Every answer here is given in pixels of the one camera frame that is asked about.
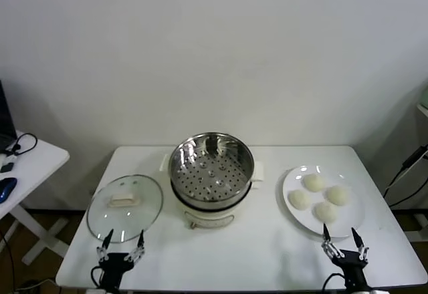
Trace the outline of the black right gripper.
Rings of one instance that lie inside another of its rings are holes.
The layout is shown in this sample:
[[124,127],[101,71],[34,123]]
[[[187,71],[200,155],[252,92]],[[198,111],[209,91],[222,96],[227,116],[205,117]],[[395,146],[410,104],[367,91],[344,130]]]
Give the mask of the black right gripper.
[[368,284],[363,269],[367,266],[367,255],[369,248],[364,245],[361,236],[355,228],[351,228],[352,236],[358,252],[341,251],[332,242],[328,227],[323,224],[322,249],[330,258],[336,258],[336,266],[342,269],[344,285],[348,291],[367,291]]

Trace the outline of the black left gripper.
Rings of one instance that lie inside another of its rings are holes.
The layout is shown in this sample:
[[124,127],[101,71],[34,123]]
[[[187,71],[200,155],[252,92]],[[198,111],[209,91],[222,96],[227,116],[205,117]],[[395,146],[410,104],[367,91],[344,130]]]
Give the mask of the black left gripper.
[[133,261],[139,261],[144,249],[144,230],[141,230],[136,248],[129,254],[126,253],[107,253],[114,229],[111,229],[102,241],[102,245],[96,248],[100,261],[99,266],[102,270],[100,279],[100,288],[103,290],[119,290],[124,274],[134,267]]

